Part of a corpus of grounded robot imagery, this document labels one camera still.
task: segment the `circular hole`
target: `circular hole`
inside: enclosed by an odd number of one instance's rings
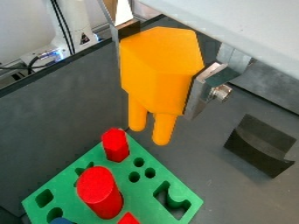
[[[140,179],[140,175],[136,171],[132,171],[128,175],[128,179],[132,183],[134,183]]]
[[[144,164],[145,164],[145,161],[140,157],[137,157],[134,159],[134,166],[141,167]]]
[[[144,175],[150,179],[154,176],[154,169],[153,168],[146,168],[144,170]]]
[[[62,211],[58,207],[54,207],[46,215],[46,221],[48,223],[52,222],[53,219],[60,218],[62,216]]]

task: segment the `orange hexagonal peg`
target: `orange hexagonal peg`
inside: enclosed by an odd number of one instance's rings
[[[182,114],[192,76],[204,67],[196,33],[154,27],[121,39],[118,53],[129,129],[144,129],[149,111],[154,114],[153,142],[168,144],[176,117]]]

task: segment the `screw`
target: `screw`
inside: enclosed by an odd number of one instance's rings
[[[232,88],[227,85],[221,85],[219,87],[215,87],[212,95],[213,98],[217,98],[220,102],[224,102],[229,98],[231,92]]]

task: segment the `red block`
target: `red block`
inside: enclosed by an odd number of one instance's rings
[[[120,163],[129,154],[126,133],[121,129],[109,129],[101,136],[106,159]]]
[[[122,208],[122,197],[110,171],[102,166],[88,168],[78,176],[77,194],[97,217],[109,220]]]
[[[136,217],[130,213],[125,213],[117,224],[140,224],[140,222],[136,220]]]

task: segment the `black holder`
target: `black holder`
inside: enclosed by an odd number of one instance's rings
[[[284,132],[245,115],[224,147],[273,178],[295,164],[284,159],[295,141]]]

